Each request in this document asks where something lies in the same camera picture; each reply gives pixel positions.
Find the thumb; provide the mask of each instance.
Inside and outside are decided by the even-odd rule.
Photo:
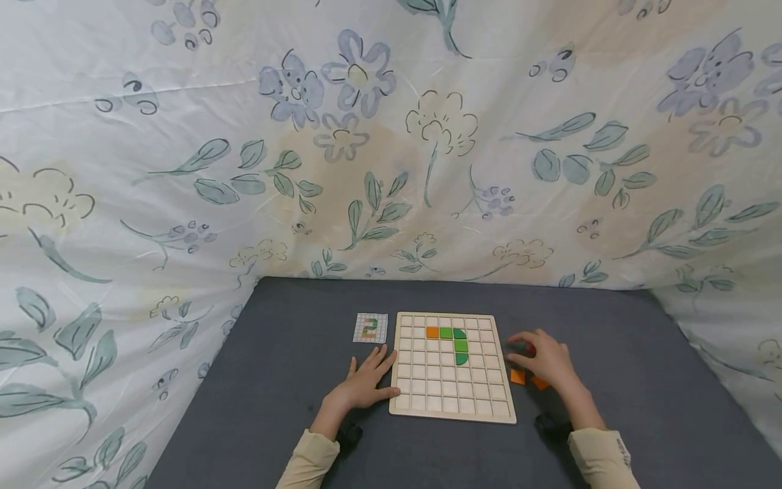
[[[518,365],[519,367],[523,367],[524,369],[528,369],[528,370],[534,370],[533,369],[533,366],[535,365],[534,358],[528,358],[516,353],[509,353],[508,356],[506,356],[506,358],[509,361],[512,361],[513,363]]]
[[[401,394],[402,391],[399,387],[386,387],[385,389],[375,390],[375,402],[380,402],[391,397],[396,397]]]

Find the gray tabletop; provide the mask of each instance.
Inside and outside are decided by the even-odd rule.
[[[569,345],[608,425],[622,433],[644,489],[776,487],[782,462],[646,293],[455,282],[263,279],[147,489],[272,488],[320,400],[340,382],[356,313],[493,315],[501,337],[545,328]],[[389,383],[390,374],[383,380]],[[552,389],[511,385],[518,424],[355,412],[364,430],[326,488],[585,487],[563,444],[533,427],[559,413]]]

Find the beige sleeve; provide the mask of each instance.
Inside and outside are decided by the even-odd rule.
[[[304,430],[277,489],[318,489],[339,455],[339,443]]]
[[[640,489],[619,432],[596,428],[574,431],[568,445],[592,489]]]

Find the wooden puzzle board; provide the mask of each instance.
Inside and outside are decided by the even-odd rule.
[[[494,316],[400,312],[394,415],[516,424]]]

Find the hand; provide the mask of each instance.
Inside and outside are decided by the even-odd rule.
[[[400,390],[397,387],[377,388],[380,379],[396,360],[396,352],[392,351],[386,358],[387,351],[386,345],[380,349],[375,347],[358,370],[356,357],[351,358],[347,377],[326,396],[329,401],[349,411],[353,408],[368,408],[376,402],[398,396]]]
[[[567,345],[558,343],[542,329],[537,329],[534,333],[528,331],[517,333],[508,338],[509,342],[520,340],[531,343],[535,347],[534,358],[511,353],[507,356],[509,361],[531,370],[559,392],[581,384],[570,361]]]

